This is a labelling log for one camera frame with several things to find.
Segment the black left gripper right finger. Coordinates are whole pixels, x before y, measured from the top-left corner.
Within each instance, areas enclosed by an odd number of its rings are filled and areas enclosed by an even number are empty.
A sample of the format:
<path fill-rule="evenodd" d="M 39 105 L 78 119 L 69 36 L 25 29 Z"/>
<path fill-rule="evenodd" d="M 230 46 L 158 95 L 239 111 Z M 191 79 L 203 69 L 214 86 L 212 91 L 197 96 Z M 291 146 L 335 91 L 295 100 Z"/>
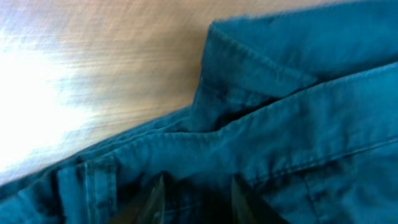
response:
<path fill-rule="evenodd" d="M 234 224 L 289 224 L 242 177 L 233 177 L 231 206 Z"/>

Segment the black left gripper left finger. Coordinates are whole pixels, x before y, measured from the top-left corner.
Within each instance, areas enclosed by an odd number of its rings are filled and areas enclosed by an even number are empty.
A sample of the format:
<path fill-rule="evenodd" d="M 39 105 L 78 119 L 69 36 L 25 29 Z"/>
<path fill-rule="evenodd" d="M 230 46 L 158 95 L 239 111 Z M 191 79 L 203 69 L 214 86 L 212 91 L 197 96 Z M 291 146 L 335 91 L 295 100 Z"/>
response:
<path fill-rule="evenodd" d="M 159 174 L 107 224 L 164 224 L 164 215 L 165 185 Z"/>

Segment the blue denim shorts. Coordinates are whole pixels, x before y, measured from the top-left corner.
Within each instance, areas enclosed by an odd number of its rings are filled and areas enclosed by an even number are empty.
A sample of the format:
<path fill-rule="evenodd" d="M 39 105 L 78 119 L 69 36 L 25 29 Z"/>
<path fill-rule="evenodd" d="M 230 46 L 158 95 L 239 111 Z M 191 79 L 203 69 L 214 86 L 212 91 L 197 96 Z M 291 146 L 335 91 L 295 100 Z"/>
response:
<path fill-rule="evenodd" d="M 155 176 L 164 223 L 397 222 L 397 2 L 214 21 L 193 103 L 1 187 L 2 223 L 107 223 Z"/>

